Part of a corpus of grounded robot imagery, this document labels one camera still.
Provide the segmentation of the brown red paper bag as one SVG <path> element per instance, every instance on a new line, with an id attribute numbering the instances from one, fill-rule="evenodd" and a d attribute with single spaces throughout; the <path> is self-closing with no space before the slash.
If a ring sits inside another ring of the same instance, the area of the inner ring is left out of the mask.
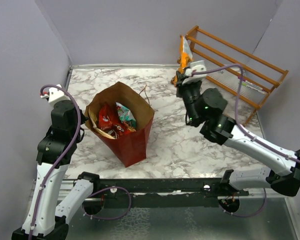
<path id="1" fill-rule="evenodd" d="M 116 112 L 116 103 L 120 103 L 130 109 L 136 120 L 136 128 L 125 124 L 131 133 L 115 139 L 109 139 L 98 134 L 93 128 L 88 109 L 92 110 L 98 120 L 99 111 L 104 103 L 108 103 L 115 108 Z M 147 144 L 155 112 L 150 103 L 128 85 L 117 82 L 97 93 L 86 107 L 84 115 L 88 117 L 88 120 L 85 122 L 87 128 L 110 148 L 126 168 L 146 159 Z"/>

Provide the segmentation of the teal Fox's candy bag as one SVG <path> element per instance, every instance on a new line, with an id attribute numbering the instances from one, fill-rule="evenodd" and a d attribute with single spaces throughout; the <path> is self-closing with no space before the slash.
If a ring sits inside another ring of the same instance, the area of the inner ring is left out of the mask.
<path id="1" fill-rule="evenodd" d="M 119 102 L 116 102 L 116 109 L 120 121 L 135 129 L 137 126 L 137 122 L 134 115 L 132 114 L 132 111 Z"/>

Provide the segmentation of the markers on shelf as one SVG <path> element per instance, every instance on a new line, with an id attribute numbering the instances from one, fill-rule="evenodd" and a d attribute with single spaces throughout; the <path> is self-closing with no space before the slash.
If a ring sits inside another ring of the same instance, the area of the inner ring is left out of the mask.
<path id="1" fill-rule="evenodd" d="M 255 85 L 255 84 L 253 84 L 253 83 L 251 83 L 249 81 L 242 80 L 241 85 L 244 86 L 244 87 L 246 87 L 246 88 L 248 88 L 248 89 L 257 91 L 259 93 L 262 93 L 262 94 L 265 93 L 265 91 L 263 90 L 262 87 L 259 87 L 259 86 Z"/>

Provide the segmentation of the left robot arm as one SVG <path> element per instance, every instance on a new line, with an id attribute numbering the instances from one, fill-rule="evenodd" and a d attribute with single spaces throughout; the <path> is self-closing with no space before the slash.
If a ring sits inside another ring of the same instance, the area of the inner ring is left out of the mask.
<path id="1" fill-rule="evenodd" d="M 22 227 L 12 233 L 13 240 L 66 239 L 70 221 L 84 200 L 100 193 L 99 175 L 82 172 L 69 194 L 58 201 L 72 155 L 83 139 L 80 129 L 86 120 L 72 101 L 54 104 L 51 126 L 37 146 L 37 176 L 30 209 Z"/>

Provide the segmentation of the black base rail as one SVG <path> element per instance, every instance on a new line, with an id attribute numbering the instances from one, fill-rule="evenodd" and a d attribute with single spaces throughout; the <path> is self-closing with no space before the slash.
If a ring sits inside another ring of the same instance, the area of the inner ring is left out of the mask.
<path id="1" fill-rule="evenodd" d="M 92 205 L 105 209 L 218 207 L 220 197 L 246 197 L 247 191 L 221 186 L 220 178 L 92 179 Z"/>

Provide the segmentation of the gold snack bag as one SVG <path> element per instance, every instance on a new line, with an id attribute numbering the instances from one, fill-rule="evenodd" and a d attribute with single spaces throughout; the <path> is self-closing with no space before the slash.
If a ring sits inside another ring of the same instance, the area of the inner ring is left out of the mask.
<path id="1" fill-rule="evenodd" d="M 97 116 L 93 113 L 93 111 L 89 108 L 88 109 L 88 116 L 90 118 L 90 121 L 92 122 L 92 126 L 93 129 L 101 136 L 106 137 L 108 139 L 112 139 L 114 140 L 115 138 L 113 136 L 111 136 L 110 134 L 104 132 L 103 130 L 101 130 L 100 128 L 98 128 L 98 118 Z"/>

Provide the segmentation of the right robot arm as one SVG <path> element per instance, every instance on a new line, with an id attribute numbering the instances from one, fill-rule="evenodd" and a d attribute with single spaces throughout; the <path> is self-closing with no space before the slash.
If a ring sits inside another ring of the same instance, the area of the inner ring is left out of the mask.
<path id="1" fill-rule="evenodd" d="M 205 139 L 218 145 L 238 150 L 264 164 L 253 170 L 227 170 L 219 189 L 230 196 L 248 188 L 272 189 L 294 197 L 300 189 L 300 150 L 292 151 L 276 146 L 242 127 L 223 111 L 228 102 L 217 88 L 200 92 L 201 81 L 176 83 L 177 97 L 182 98 L 186 125 L 202 126 L 200 133 Z"/>

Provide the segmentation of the wooden orange shelf rack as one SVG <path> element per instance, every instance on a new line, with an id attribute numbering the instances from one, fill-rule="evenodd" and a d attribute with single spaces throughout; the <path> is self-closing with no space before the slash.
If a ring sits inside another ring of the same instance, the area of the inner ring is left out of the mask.
<path id="1" fill-rule="evenodd" d="M 219 69 L 209 73 L 206 79 L 250 105 L 251 114 L 246 118 L 245 125 L 289 73 L 197 25 L 183 36 L 190 45 L 193 62 L 204 60 L 208 70 Z M 242 80 L 263 88 L 265 93 L 242 86 Z"/>

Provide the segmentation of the orange Kettle chips bag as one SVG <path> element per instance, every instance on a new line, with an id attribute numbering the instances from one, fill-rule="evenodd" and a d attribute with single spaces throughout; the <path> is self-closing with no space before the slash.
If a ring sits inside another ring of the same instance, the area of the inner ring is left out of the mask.
<path id="1" fill-rule="evenodd" d="M 180 36 L 179 54 L 180 56 L 177 60 L 179 68 L 176 72 L 178 74 L 183 74 L 188 64 L 193 61 L 193 54 L 190 48 L 190 44 L 183 35 Z"/>

